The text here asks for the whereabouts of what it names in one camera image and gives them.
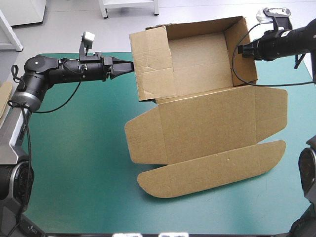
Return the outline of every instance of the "open cardboard box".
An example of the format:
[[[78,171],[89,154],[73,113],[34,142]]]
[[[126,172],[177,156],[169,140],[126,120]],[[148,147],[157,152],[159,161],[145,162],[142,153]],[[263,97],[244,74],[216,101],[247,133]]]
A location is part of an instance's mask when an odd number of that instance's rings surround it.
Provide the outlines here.
[[[286,127],[287,92],[238,86],[231,70],[247,31],[239,16],[130,35],[139,99],[158,105],[126,124],[130,156],[167,164],[138,176],[149,194],[171,198],[254,177],[282,158],[283,141],[257,143]],[[237,55],[236,69],[257,80],[253,59]]]

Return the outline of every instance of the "black circular joint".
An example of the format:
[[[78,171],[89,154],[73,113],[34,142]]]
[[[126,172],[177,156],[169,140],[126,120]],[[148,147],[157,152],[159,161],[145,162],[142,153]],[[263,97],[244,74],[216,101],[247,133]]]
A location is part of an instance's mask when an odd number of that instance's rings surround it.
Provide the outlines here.
[[[58,59],[37,55],[25,62],[24,69],[26,72],[32,71],[45,73],[58,68]]]
[[[26,200],[26,204],[29,202],[29,197],[27,195],[27,180],[28,180],[28,174],[29,174],[29,165],[27,163],[22,164],[18,170],[16,171],[15,177],[14,177],[14,189],[13,189],[13,195],[14,197],[21,203]],[[34,180],[34,172],[31,168],[31,172],[29,174],[29,190],[32,188],[33,180]]]
[[[10,178],[14,165],[0,165],[0,200],[9,194]]]
[[[304,193],[307,193],[316,178],[315,171],[316,153],[312,148],[305,148],[299,158],[299,169]]]

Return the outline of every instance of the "white cabinet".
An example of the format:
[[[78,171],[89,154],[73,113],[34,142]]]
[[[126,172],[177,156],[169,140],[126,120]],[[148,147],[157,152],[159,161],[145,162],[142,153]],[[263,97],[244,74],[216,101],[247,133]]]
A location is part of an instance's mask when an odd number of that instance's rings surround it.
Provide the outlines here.
[[[158,0],[99,0],[99,5],[103,18],[108,18],[107,9],[109,8],[138,6],[152,6],[154,7],[154,15],[159,15]]]
[[[46,0],[0,0],[0,10],[11,26],[43,21]]]

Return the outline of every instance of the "box lid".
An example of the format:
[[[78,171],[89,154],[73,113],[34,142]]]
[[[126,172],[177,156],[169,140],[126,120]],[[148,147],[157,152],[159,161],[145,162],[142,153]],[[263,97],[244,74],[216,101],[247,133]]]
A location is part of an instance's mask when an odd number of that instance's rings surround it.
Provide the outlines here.
[[[284,141],[238,148],[140,173],[137,181],[150,195],[174,198],[268,172],[281,160]]]
[[[159,104],[125,132],[135,163],[174,164],[254,145],[286,124],[286,90],[241,86]]]

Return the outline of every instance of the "gray floor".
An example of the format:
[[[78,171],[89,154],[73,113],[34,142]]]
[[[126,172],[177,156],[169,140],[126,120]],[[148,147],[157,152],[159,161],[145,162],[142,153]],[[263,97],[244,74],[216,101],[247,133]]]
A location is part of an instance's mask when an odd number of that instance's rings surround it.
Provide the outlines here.
[[[159,16],[153,15],[152,8],[124,8],[109,10],[108,19],[102,18],[97,0],[47,0],[43,24],[14,29],[23,51],[0,51],[0,82],[12,80],[9,69],[13,63],[22,68],[36,54],[77,52],[83,31],[96,34],[96,51],[126,52],[130,51],[128,35],[147,26],[236,15],[246,16],[251,26],[256,23],[258,9],[266,6],[290,8],[294,28],[316,17],[315,0],[160,0]],[[259,37],[266,28],[255,30],[252,38]]]

